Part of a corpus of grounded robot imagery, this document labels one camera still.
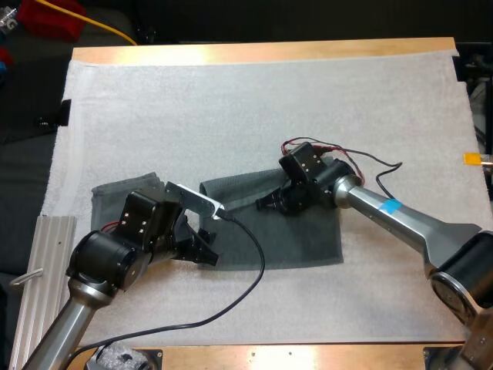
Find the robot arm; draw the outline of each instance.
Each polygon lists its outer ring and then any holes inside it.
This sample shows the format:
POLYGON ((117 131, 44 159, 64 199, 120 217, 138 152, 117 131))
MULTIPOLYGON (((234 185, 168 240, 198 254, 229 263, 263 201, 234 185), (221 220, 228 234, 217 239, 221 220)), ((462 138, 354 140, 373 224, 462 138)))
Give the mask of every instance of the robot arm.
POLYGON ((434 292, 471 331, 460 351, 428 361, 427 368, 493 368, 493 234, 474 224, 447 224, 365 189, 345 162, 324 162, 309 143, 280 164, 290 183, 258 200, 258 209, 292 215, 318 203, 352 207, 395 235, 423 256, 434 292))
POLYGON ((95 312, 135 283, 152 262, 173 258, 215 265, 217 255, 203 243, 208 235, 196 238, 184 211, 213 217, 219 207, 173 183, 165 194, 131 193, 116 229, 89 233, 73 251, 67 270, 70 298, 23 369, 65 368, 95 312))

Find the gray cloth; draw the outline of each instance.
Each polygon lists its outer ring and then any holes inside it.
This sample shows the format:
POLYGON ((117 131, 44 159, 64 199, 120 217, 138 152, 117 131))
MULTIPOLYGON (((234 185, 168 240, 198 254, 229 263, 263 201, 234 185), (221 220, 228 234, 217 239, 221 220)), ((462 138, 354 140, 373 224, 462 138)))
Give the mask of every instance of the gray cloth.
POLYGON ((164 183, 154 172, 93 188, 91 229, 98 230, 108 222, 119 220, 127 195, 143 187, 164 191, 164 183))
MULTIPOLYGON (((255 234, 266 258, 266 268, 299 268, 339 264, 339 217, 335 209, 313 206, 297 216, 257 210, 255 200, 286 183, 282 169, 224 177, 200 184, 200 192, 221 202, 255 234)), ((220 270, 256 270, 259 257, 252 240, 230 223, 201 217, 200 226, 216 234, 211 244, 220 256, 220 270)))

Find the blue tape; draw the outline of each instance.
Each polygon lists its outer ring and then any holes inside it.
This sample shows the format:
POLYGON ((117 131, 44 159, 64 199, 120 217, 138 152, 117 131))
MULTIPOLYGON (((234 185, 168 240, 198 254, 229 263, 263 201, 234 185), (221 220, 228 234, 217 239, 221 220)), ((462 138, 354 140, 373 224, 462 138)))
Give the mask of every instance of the blue tape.
POLYGON ((402 207, 402 203, 397 199, 389 199, 384 201, 384 203, 378 208, 379 210, 384 210, 388 214, 392 214, 396 210, 402 207))

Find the table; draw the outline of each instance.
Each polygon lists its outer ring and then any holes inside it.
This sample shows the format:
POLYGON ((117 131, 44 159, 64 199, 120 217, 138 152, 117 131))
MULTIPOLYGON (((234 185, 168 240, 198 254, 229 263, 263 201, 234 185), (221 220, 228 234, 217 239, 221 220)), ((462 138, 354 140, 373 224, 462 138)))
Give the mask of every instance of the table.
MULTIPOLYGON (((127 66, 200 66, 231 62, 391 56, 447 49, 455 49, 453 38, 77 48, 73 51, 72 60, 127 66)), ((426 346, 429 344, 223 345, 161 349, 166 370, 411 370, 424 368, 423 348, 426 346)), ((80 355, 69 369, 83 368, 91 354, 86 352, 80 355)))

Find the black cable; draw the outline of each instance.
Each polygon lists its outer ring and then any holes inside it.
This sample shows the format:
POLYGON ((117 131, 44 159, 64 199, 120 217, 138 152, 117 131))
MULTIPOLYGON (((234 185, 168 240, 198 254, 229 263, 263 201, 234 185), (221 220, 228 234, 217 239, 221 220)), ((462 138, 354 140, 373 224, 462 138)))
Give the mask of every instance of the black cable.
POLYGON ((172 330, 180 330, 180 329, 191 329, 191 328, 198 328, 199 326, 204 326, 206 324, 209 324, 211 321, 214 321, 227 312, 231 311, 235 306, 237 306, 259 283, 260 280, 262 279, 263 272, 265 271, 265 256, 263 254, 262 247, 260 246, 259 241, 253 235, 253 233, 246 227, 242 222, 238 221, 233 215, 227 213, 225 210, 218 210, 217 214, 218 217, 221 217, 225 221, 233 222, 239 227, 245 231, 245 233, 250 237, 250 239, 255 243, 255 247, 257 248, 259 252, 259 257, 260 257, 260 270, 259 274, 257 275, 257 278, 255 281, 229 306, 226 306, 223 310, 217 312, 216 314, 213 314, 212 316, 202 320, 202 321, 197 321, 197 322, 191 322, 189 324, 178 324, 178 325, 169 325, 169 326, 162 326, 160 328, 154 328, 154 329, 148 329, 148 330, 142 330, 142 331, 136 331, 133 333, 128 333, 124 335, 119 335, 113 338, 105 339, 104 341, 98 341, 96 343, 92 343, 91 345, 85 345, 81 348, 79 348, 77 351, 75 351, 70 357, 69 360, 67 361, 67 365, 65 366, 65 370, 69 367, 71 362, 76 358, 78 355, 81 353, 88 351, 89 349, 93 348, 99 348, 103 345, 110 345, 114 341, 122 341, 124 339, 129 339, 129 338, 135 338, 135 337, 142 337, 144 335, 151 335, 155 333, 161 333, 163 331, 172 331, 172 330))
POLYGON ((373 154, 369 154, 367 152, 363 152, 361 150, 354 150, 354 149, 348 149, 348 148, 344 148, 342 146, 340 146, 339 144, 334 144, 334 143, 327 143, 325 141, 320 141, 320 140, 317 140, 317 139, 314 139, 313 137, 309 137, 309 136, 299 136, 299 137, 295 137, 294 139, 290 139, 288 141, 285 141, 283 143, 283 145, 287 145, 288 143, 292 143, 294 140, 311 140, 313 144, 315 143, 320 143, 320 144, 324 144, 324 145, 328 145, 328 146, 335 146, 335 147, 338 147, 338 148, 341 148, 342 150, 345 150, 346 152, 348 153, 354 153, 354 154, 359 154, 361 156, 367 156, 368 158, 371 158, 372 160, 375 160, 377 161, 378 163, 380 164, 383 164, 384 166, 387 166, 387 167, 392 167, 390 170, 386 170, 384 172, 380 172, 376 177, 375 177, 375 181, 377 182, 378 186, 382 189, 382 191, 385 193, 385 195, 387 195, 389 198, 391 199, 394 199, 394 196, 391 194, 390 191, 387 190, 387 188, 382 184, 380 178, 383 176, 383 175, 387 175, 388 173, 392 173, 396 170, 398 170, 401 166, 402 166, 402 162, 397 162, 397 163, 389 163, 389 162, 385 162, 384 160, 381 160, 380 158, 377 158, 376 156, 374 156, 373 154))

